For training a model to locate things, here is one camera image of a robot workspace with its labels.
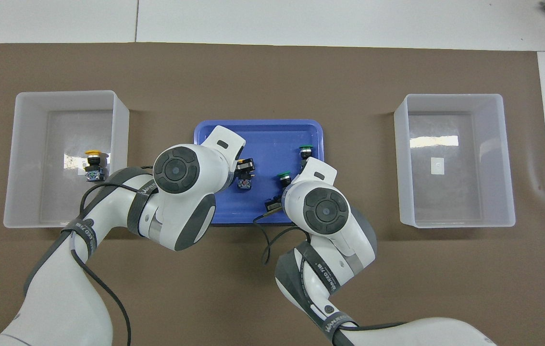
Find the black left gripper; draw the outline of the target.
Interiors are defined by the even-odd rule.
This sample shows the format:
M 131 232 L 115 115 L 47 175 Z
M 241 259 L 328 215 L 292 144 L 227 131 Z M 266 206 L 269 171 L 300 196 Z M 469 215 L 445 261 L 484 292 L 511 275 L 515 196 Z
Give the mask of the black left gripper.
M 255 171 L 255 162 L 253 161 L 253 158 L 242 159 L 240 160 L 240 163 L 236 164 L 231 182 L 233 183 L 236 179 L 240 177 L 240 175 L 255 176 L 253 171 Z

